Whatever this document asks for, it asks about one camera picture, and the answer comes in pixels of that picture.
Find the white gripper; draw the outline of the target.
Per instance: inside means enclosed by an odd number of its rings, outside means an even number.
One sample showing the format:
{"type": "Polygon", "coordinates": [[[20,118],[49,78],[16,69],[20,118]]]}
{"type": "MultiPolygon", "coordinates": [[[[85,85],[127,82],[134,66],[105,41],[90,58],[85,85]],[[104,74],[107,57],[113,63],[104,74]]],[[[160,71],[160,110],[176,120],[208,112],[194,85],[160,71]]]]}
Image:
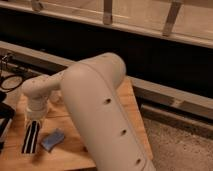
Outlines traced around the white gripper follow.
{"type": "Polygon", "coordinates": [[[29,152],[35,153],[38,133],[40,131],[40,126],[43,125],[46,114],[46,108],[43,108],[41,110],[32,110],[29,107],[26,107],[25,126],[27,127],[27,131],[22,146],[23,154],[29,152]]]}

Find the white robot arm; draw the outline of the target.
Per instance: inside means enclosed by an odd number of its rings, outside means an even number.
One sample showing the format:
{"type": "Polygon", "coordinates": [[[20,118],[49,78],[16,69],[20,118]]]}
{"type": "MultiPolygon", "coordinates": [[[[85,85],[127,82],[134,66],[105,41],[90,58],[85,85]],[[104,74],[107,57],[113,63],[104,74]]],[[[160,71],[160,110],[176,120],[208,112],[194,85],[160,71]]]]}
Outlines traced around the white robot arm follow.
{"type": "Polygon", "coordinates": [[[117,95],[125,76],[121,57],[104,53],[28,79],[22,84],[27,118],[41,120],[50,93],[59,90],[98,171],[156,171],[117,95]]]}

